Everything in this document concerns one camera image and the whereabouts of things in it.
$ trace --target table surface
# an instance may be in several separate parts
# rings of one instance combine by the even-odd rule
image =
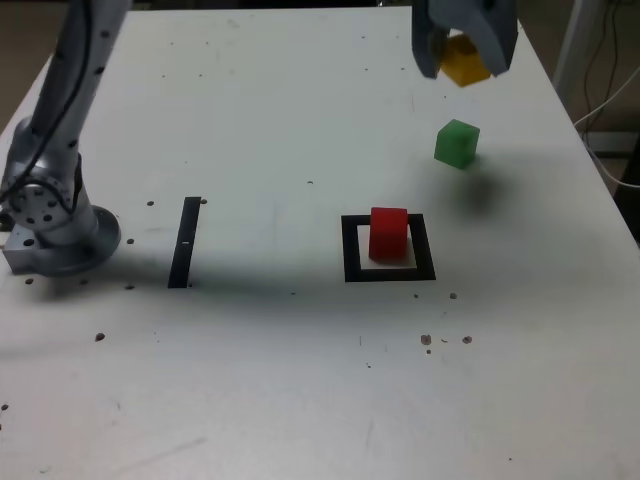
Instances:
[[[433,159],[454,118],[467,172]],[[67,279],[0,262],[0,478],[640,475],[637,247],[524,32],[459,89],[407,8],[132,13],[81,152],[123,241]],[[437,280],[345,283],[373,206],[422,214]]]

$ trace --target metal pole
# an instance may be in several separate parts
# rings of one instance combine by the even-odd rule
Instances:
[[[584,74],[587,64],[589,36],[598,14],[600,0],[574,0],[571,18],[553,75],[553,87],[565,108],[578,79]]]

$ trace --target white wire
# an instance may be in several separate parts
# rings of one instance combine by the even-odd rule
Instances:
[[[596,161],[596,165],[598,167],[600,167],[600,169],[604,172],[604,174],[607,177],[609,177],[611,180],[613,180],[615,183],[617,183],[618,185],[620,185],[622,187],[640,188],[640,185],[634,185],[632,183],[625,183],[625,182],[621,182],[620,180],[618,180],[616,177],[611,175],[611,173],[609,173],[609,170],[607,170],[607,168],[604,166],[604,164],[602,163],[602,160],[600,160],[598,158],[598,156],[595,153],[593,153],[593,150],[591,150],[587,144],[584,145],[584,148],[587,149],[587,152],[589,152],[589,154],[591,155],[591,158],[593,158]]]
[[[636,75],[638,74],[638,72],[640,72],[640,67],[636,68],[635,71],[631,74],[631,76],[629,77],[629,79],[624,82],[624,84],[618,89],[618,91],[616,93],[614,93],[613,95],[611,95],[611,98],[609,100],[607,100],[606,102],[604,102],[602,105],[600,105],[598,108],[594,108],[593,110],[591,110],[589,113],[587,113],[584,117],[582,117],[580,120],[578,120],[576,123],[573,124],[574,127],[577,127],[578,125],[580,125],[582,122],[584,122],[587,118],[591,117],[592,115],[594,115],[595,113],[599,112],[600,110],[602,110],[604,107],[606,107],[609,103],[613,102],[615,100],[615,98],[620,95],[622,93],[622,91],[627,88],[627,86],[629,86],[629,84],[633,81],[633,79],[636,77]]]

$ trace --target red cube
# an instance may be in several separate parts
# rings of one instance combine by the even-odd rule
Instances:
[[[369,258],[402,260],[407,255],[408,225],[409,214],[404,208],[372,208]]]

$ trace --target floor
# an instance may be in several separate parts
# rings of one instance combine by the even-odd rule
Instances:
[[[626,80],[637,67],[640,58],[640,33],[636,28],[640,25],[640,4],[634,2],[627,5],[626,1],[616,17],[620,51],[614,88]],[[518,0],[518,4],[521,22],[542,65],[551,76],[573,1]],[[11,71],[10,75],[0,76],[0,129],[7,124],[52,51],[65,11],[64,3],[0,1],[0,71]],[[595,49],[599,40],[598,35],[593,37],[592,49]],[[612,43],[612,36],[609,34],[606,47],[593,68],[590,91],[594,104],[601,102],[607,88],[613,64]],[[607,109],[595,130],[640,131],[639,89],[640,82]],[[568,110],[573,119],[586,113],[582,85],[576,85]],[[608,162],[607,165],[618,172],[616,174],[624,169],[619,161]]]

